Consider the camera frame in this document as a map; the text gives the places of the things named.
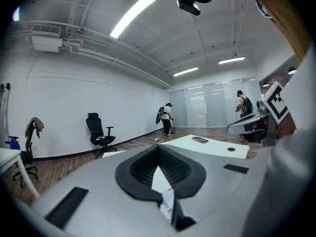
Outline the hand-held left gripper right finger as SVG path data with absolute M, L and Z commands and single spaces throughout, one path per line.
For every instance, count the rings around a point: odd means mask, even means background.
M 246 159 L 214 156 L 174 146 L 158 148 L 158 191 L 172 188 L 171 225 L 185 229 L 224 204 L 250 167 Z

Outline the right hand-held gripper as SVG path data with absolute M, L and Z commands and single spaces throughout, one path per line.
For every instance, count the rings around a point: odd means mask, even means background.
M 248 143 L 258 143 L 263 147 L 274 145 L 278 139 L 279 124 L 289 114 L 281 97 L 282 90 L 282 85 L 274 82 L 264 97 L 257 101 L 257 112 L 229 124 L 227 131 L 243 134 Z

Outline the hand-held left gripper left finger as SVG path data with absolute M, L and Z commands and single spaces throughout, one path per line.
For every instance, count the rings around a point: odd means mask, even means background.
M 31 208 L 45 217 L 73 187 L 88 190 L 64 230 L 78 237 L 173 237 L 176 230 L 157 203 L 126 194 L 115 179 L 116 167 L 149 149 L 142 146 L 90 161 L 48 189 Z

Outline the black headrest office chair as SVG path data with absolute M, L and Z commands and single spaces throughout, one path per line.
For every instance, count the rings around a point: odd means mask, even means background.
M 116 138 L 115 136 L 111 135 L 111 129 L 114 128 L 113 126 L 106 127 L 108 130 L 108 133 L 104 134 L 104 131 L 102 128 L 102 121 L 99 118 L 99 115 L 97 113 L 88 113 L 86 124 L 91 134 L 91 137 L 90 137 L 91 143 L 94 146 L 101 148 L 101 150 L 98 153 L 96 153 L 96 156 L 95 156 L 96 159 L 102 156 L 104 153 L 118 151 L 116 147 L 109 146 Z M 99 136 L 105 136 L 106 138 L 96 141 L 95 139 Z

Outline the black mesh office chair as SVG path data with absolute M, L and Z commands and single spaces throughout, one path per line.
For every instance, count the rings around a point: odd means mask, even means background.
M 33 163 L 34 157 L 33 157 L 33 152 L 32 152 L 32 136 L 36 129 L 37 129 L 37 117 L 33 117 L 31 118 L 28 125 L 26 126 L 26 131 L 25 131 L 26 150 L 22 151 L 20 156 L 21 156 L 21 159 L 22 159 L 22 162 L 27 174 L 34 176 L 35 179 L 38 180 L 39 177 L 37 175 L 37 171 L 38 171 L 37 167 L 36 166 L 26 167 L 26 165 L 30 165 Z

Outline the grey jacket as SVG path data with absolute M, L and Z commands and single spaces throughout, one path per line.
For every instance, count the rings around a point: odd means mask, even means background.
M 37 117 L 32 117 L 29 121 L 29 123 L 26 126 L 25 129 L 25 137 L 29 138 L 31 136 L 32 130 L 36 130 L 36 135 L 38 138 L 40 138 L 40 133 L 44 129 L 44 124 L 43 122 L 37 118 Z

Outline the small white desk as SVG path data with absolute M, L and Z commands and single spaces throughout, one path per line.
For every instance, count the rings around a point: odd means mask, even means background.
M 35 189 L 33 183 L 31 182 L 31 179 L 29 178 L 27 171 L 23 165 L 22 158 L 20 156 L 21 151 L 20 150 L 12 150 L 12 149 L 6 149 L 6 148 L 0 148 L 0 176 L 9 169 L 12 165 L 15 163 L 18 165 L 19 171 L 31 191 L 32 195 L 35 198 L 39 198 L 40 195 Z

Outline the blue pump sprayer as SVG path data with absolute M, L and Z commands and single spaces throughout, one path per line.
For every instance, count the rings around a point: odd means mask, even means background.
M 17 136 L 9 136 L 9 141 L 5 141 L 6 144 L 10 146 L 10 149 L 12 150 L 21 150 Z

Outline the mustard shirt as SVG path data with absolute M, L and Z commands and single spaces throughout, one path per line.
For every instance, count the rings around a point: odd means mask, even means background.
M 299 13 L 289 0 L 255 0 L 266 19 L 282 33 L 288 41 L 298 63 L 301 63 L 312 45 L 312 37 Z

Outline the aluminium folding ladder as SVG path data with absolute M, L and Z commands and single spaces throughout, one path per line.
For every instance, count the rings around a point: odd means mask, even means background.
M 11 85 L 10 83 L 0 85 L 0 148 L 6 148 L 5 143 L 9 137 L 8 133 L 8 102 Z

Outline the white ceiling pipes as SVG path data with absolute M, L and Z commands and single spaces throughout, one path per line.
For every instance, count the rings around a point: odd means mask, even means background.
M 75 54 L 119 67 L 165 88 L 171 87 L 171 76 L 162 65 L 106 34 L 74 24 L 47 20 L 13 22 L 11 27 L 13 38 L 43 36 L 62 39 L 63 45 L 71 48 Z

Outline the white air conditioner unit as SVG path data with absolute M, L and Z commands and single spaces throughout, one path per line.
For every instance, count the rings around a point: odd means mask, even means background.
M 58 53 L 62 47 L 63 29 L 57 26 L 34 24 L 32 26 L 32 43 L 36 51 Z

